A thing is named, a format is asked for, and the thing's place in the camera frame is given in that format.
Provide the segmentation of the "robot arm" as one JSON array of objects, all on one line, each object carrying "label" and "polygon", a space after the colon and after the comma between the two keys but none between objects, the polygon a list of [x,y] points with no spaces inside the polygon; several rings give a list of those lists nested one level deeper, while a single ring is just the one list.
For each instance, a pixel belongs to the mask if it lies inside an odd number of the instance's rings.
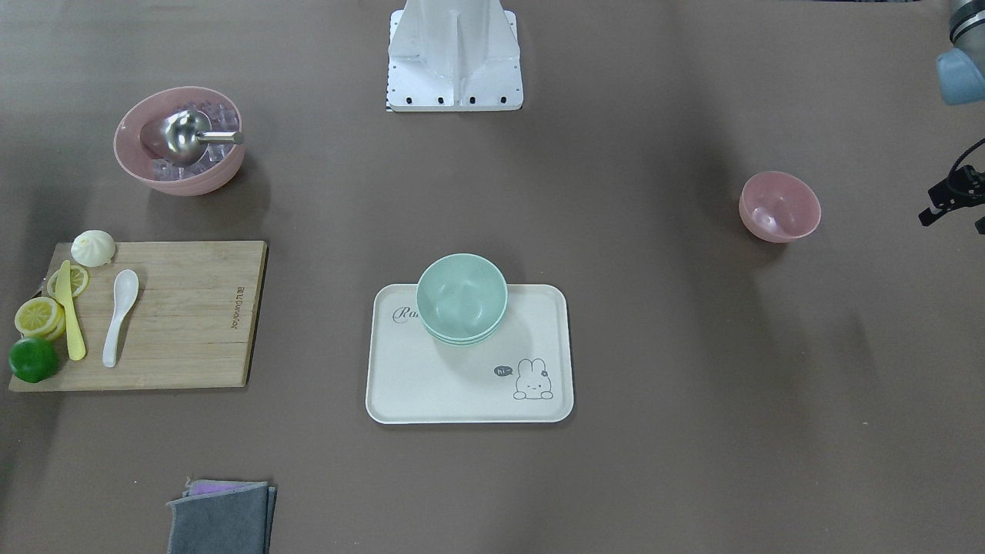
[{"label": "robot arm", "polygon": [[[984,99],[984,2],[951,1],[949,40],[951,50],[936,60],[940,97],[947,105],[967,105]],[[982,171],[968,165],[968,155],[983,148],[973,143],[947,171],[945,178],[928,189],[929,205],[919,215],[924,227],[958,209],[984,203]]]}]

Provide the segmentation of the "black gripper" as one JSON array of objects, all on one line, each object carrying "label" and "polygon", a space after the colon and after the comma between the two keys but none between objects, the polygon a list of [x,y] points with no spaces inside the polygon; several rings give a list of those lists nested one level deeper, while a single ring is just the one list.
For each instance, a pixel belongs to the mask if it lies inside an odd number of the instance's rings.
[{"label": "black gripper", "polygon": [[918,215],[923,227],[936,223],[950,212],[984,204],[984,175],[972,165],[963,165],[930,187],[927,194],[928,207]]}]

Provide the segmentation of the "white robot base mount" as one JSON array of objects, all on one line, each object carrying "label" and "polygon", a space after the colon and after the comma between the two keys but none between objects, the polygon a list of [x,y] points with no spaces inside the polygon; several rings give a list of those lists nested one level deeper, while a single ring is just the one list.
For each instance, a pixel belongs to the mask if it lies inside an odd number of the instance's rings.
[{"label": "white robot base mount", "polygon": [[389,17],[391,112],[509,112],[524,104],[516,15],[499,1],[408,1]]}]

